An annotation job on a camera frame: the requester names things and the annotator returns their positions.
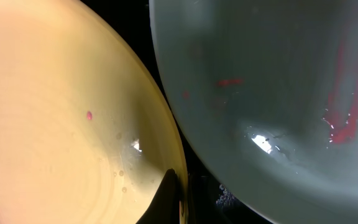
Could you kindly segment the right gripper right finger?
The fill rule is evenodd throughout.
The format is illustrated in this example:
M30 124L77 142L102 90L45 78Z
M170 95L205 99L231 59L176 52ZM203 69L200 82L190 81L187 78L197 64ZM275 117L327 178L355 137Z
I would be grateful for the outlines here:
M188 178L188 223L189 224L228 224L227 218L216 209L208 197L204 178L189 175Z

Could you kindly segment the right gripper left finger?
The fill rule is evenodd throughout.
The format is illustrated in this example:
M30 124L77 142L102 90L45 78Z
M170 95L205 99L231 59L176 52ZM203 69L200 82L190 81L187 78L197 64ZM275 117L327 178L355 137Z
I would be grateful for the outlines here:
M166 171L148 209L137 224L179 224L180 185L173 169Z

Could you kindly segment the yellow plate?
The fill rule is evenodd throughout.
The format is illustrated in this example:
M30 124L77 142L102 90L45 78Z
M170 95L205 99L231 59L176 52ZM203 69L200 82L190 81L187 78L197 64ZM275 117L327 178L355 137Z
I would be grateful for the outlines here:
M0 1L0 223L135 223L180 135L154 79L80 1Z

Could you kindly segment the light blue plate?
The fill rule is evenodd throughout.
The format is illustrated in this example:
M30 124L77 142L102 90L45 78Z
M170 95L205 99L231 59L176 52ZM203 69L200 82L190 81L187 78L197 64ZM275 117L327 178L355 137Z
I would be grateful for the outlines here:
M273 223L358 223L358 0L149 3L180 129Z

